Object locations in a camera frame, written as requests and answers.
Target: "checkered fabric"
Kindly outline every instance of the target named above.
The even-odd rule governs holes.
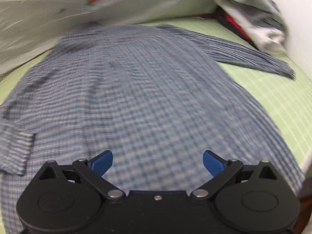
[[[6,233],[21,231],[17,199],[45,161],[104,150],[114,156],[105,178],[125,192],[191,192],[212,178],[205,150],[268,159],[297,192],[304,175],[278,129],[213,58],[294,76],[268,55],[171,26],[89,25],[65,36],[1,107]]]

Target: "green bed sheet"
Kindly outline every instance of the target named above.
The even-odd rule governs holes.
[[[170,24],[251,47],[212,19],[193,17],[162,20],[145,25],[159,24]],[[0,104],[26,71],[43,60],[47,54],[48,52],[22,65],[0,82]],[[298,164],[302,166],[310,155],[312,146],[312,82],[288,57],[278,58],[286,61],[294,69],[295,80],[234,65],[220,63],[220,66],[263,105],[280,129]],[[1,225],[0,234],[4,234]]]

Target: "wall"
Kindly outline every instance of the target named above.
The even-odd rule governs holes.
[[[312,0],[273,0],[289,27],[285,47],[288,57],[312,80]]]

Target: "circular cover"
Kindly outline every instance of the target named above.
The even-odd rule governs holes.
[[[267,179],[226,187],[215,203],[228,224],[248,233],[279,232],[296,220],[300,210],[290,189],[279,189]]]
[[[101,205],[98,193],[81,184],[60,184],[54,179],[42,180],[40,184],[26,189],[17,203],[19,218],[33,230],[73,232],[87,224]]]

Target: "screw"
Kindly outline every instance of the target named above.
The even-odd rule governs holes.
[[[154,200],[160,201],[162,199],[161,195],[155,195]]]
[[[208,191],[205,189],[196,189],[195,191],[193,191],[193,195],[196,196],[197,198],[206,197],[208,194],[209,194]]]
[[[124,195],[124,193],[121,190],[118,190],[118,189],[110,190],[110,191],[108,191],[107,194],[111,198],[119,198],[119,197]]]

